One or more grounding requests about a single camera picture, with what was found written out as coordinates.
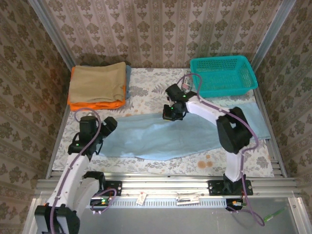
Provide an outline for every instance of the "blue cloth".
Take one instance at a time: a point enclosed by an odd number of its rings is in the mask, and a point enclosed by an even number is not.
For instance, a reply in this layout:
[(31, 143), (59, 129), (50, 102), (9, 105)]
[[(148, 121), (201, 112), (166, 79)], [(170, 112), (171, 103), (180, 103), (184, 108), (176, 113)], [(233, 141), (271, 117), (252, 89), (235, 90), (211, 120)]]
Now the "blue cloth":
[[(256, 103), (236, 106), (259, 139), (271, 138)], [(121, 117), (117, 122), (115, 131), (104, 140), (100, 155), (169, 160), (221, 147), (216, 126), (190, 113), (174, 122), (163, 120), (161, 114)]]
[(130, 97), (129, 84), (130, 84), (130, 76), (131, 76), (131, 67), (129, 65), (126, 66), (126, 76), (127, 76), (126, 99), (128, 99)]

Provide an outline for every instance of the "cable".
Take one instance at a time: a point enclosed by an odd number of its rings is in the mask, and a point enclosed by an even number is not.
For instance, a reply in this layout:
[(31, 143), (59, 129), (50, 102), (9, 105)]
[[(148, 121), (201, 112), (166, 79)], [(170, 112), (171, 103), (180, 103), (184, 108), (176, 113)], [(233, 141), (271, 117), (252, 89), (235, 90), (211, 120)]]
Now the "cable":
[(241, 118), (237, 117), (236, 115), (233, 115), (232, 113), (230, 112), (227, 112), (223, 109), (220, 109), (219, 107), (217, 106), (214, 106), (213, 104), (210, 104), (210, 103), (207, 103), (204, 99), (201, 98), (201, 96), (199, 95), (199, 90), (200, 90), (200, 87), (202, 85), (202, 77), (199, 75), (199, 74), (196, 74), (196, 73), (189, 73), (187, 75), (184, 75), (180, 80), (179, 82), (184, 79), (186, 76), (197, 76), (199, 77), (199, 85), (198, 85), (198, 89), (197, 89), (197, 98), (199, 100), (200, 103), (208, 106), (208, 107), (211, 107), (215, 110), (218, 110), (218, 111), (221, 111), (222, 113), (225, 113), (235, 119), (237, 119), (239, 122), (241, 122), (250, 132), (251, 134), (253, 135), (254, 139), (255, 139), (255, 142), (256, 142), (256, 145), (254, 147), (250, 147), (250, 148), (246, 148), (246, 149), (243, 149), (242, 152), (241, 152), (241, 164), (240, 164), (240, 174), (241, 174), (241, 178), (242, 178), (242, 184), (243, 184), (243, 190), (244, 190), (244, 194), (245, 194), (245, 199), (246, 199), (246, 203), (249, 205), (249, 210), (240, 210), (240, 212), (248, 212), (250, 213), (254, 220), (260, 225), (260, 226), (264, 226), (265, 223), (264, 223), (264, 220), (263, 218), (261, 218), (260, 215), (258, 215), (256, 212), (253, 211), (252, 209), (252, 206), (249, 202), (249, 199), (248, 199), (248, 196), (247, 196), (247, 190), (246, 190), (246, 185), (245, 185), (245, 179), (244, 179), (244, 174), (243, 174), (243, 166), (244, 166), (244, 154), (246, 151), (251, 151), (251, 150), (254, 150), (256, 149), (258, 146), (259, 146), (259, 139), (258, 137), (256, 136), (255, 132), (251, 129), (251, 127), (244, 121), (242, 120)]
[(65, 176), (64, 176), (64, 178), (63, 178), (63, 180), (62, 180), (62, 182), (61, 182), (61, 184), (60, 184), (60, 186), (59, 186), (58, 193), (57, 193), (57, 195), (56, 195), (56, 197), (55, 197), (55, 200), (54, 200), (54, 202), (53, 202), (52, 209), (51, 209), (51, 212), (50, 212), (50, 229), (51, 229), (51, 233), (52, 233), (52, 234), (56, 234), (56, 233), (55, 233), (55, 229), (54, 229), (54, 225), (53, 225), (55, 206), (56, 206), (56, 204), (57, 204), (58, 197), (60, 196), (60, 194), (61, 194), (61, 192), (62, 192), (62, 189), (63, 189), (63, 187), (64, 187), (65, 181), (66, 181), (66, 179), (67, 179), (67, 177), (68, 177), (68, 174), (69, 174), (71, 168), (73, 167), (73, 165), (75, 164), (75, 162), (76, 162), (76, 161), (78, 160), (78, 158), (82, 155), (82, 153), (92, 144), (93, 141), (95, 141), (95, 139), (97, 138), (97, 136), (99, 135), (99, 132), (100, 132), (100, 130), (101, 130), (101, 118), (100, 118), (99, 114), (98, 114), (95, 110), (93, 110), (93, 109), (91, 109), (91, 108), (84, 107), (84, 108), (80, 108), (80, 109), (76, 110), (75, 113), (74, 113), (74, 118), (75, 118), (75, 120), (78, 121), (78, 120), (77, 120), (77, 117), (76, 117), (76, 114), (77, 114), (77, 112), (82, 111), (82, 110), (92, 111), (92, 112), (96, 115), (96, 117), (97, 117), (97, 119), (98, 119), (97, 133), (96, 133), (96, 134), (94, 135), (94, 137), (90, 140), (90, 142), (89, 142), (88, 144), (86, 144), (86, 146), (85, 146), (85, 147), (77, 154), (77, 156), (74, 158), (74, 160), (72, 161), (72, 163), (69, 165), (69, 167), (68, 167), (68, 169), (67, 169), (67, 171), (66, 171), (66, 173), (65, 173)]
[[(103, 191), (103, 192), (100, 192), (100, 193), (94, 195), (94, 196), (101, 196), (101, 195), (103, 195), (103, 194), (105, 194), (105, 193), (107, 193), (107, 192), (109, 192), (109, 191), (114, 191), (114, 196), (113, 196), (112, 199), (109, 201), (108, 206), (105, 207), (103, 210), (100, 211), (101, 213), (107, 211), (107, 209), (112, 205), (113, 201), (115, 200), (115, 198), (116, 198), (116, 196), (117, 196), (117, 190), (114, 189), (114, 188), (111, 188), (111, 189), (107, 189), (107, 190), (105, 190), (105, 191)], [(95, 206), (95, 204), (93, 204), (92, 207), (91, 207), (91, 211), (93, 211), (93, 212), (95, 212), (95, 210), (93, 209), (94, 206)]]

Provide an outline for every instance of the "floral tablecloth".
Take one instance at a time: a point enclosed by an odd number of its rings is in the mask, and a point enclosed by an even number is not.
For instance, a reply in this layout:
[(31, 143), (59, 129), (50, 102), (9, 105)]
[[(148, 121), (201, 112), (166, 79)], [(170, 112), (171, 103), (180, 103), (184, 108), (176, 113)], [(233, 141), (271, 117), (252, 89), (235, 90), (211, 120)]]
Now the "floral tablecloth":
[[(165, 89), (178, 81), (189, 69), (132, 69), (130, 80), (131, 97), (126, 105), (116, 110), (98, 111), (101, 119), (108, 116), (126, 117), (148, 113), (161, 113), (167, 103)], [(208, 99), (215, 104), (226, 106), (254, 102), (253, 91), (235, 97), (215, 97)], [(78, 118), (86, 115), (77, 114)], [(70, 112), (63, 132), (61, 143), (53, 164), (53, 170), (63, 170), (67, 160), (68, 146), (79, 131), (79, 124)], [(222, 148), (175, 158), (168, 161), (143, 160), (140, 158), (108, 158), (94, 155), (89, 171), (119, 172), (119, 173), (152, 173), (152, 174), (183, 174), (202, 176), (221, 176), (226, 169), (226, 153)], [(251, 153), (246, 153), (244, 171), (247, 176), (273, 177), (265, 140)]]

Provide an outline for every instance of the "beige towel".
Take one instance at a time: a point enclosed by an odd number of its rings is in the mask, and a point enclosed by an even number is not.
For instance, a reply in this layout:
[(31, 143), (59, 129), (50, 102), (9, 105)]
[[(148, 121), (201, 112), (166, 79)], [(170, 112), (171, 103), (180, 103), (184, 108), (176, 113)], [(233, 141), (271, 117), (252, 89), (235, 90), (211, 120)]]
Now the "beige towel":
[(70, 102), (122, 101), (125, 77), (125, 62), (105, 67), (76, 66), (69, 85)]

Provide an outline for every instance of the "orange towel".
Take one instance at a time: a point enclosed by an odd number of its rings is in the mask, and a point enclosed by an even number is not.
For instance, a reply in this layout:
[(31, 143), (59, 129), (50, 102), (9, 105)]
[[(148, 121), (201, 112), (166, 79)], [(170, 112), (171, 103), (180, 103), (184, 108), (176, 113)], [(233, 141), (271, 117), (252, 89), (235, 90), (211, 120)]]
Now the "orange towel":
[[(75, 67), (72, 68), (71, 78), (73, 78), (74, 71), (75, 71)], [(122, 87), (122, 89), (124, 91), (124, 97), (126, 97), (126, 80), (125, 80), (125, 85)], [(83, 108), (83, 107), (89, 107), (89, 108), (92, 108), (93, 110), (116, 109), (116, 108), (123, 106), (125, 103), (126, 103), (125, 98), (122, 101), (116, 100), (113, 102), (102, 101), (102, 102), (93, 102), (93, 103), (91, 103), (91, 102), (72, 103), (69, 100), (69, 95), (68, 95), (68, 99), (67, 99), (67, 104), (70, 106), (71, 111), (76, 111), (76, 110)]]

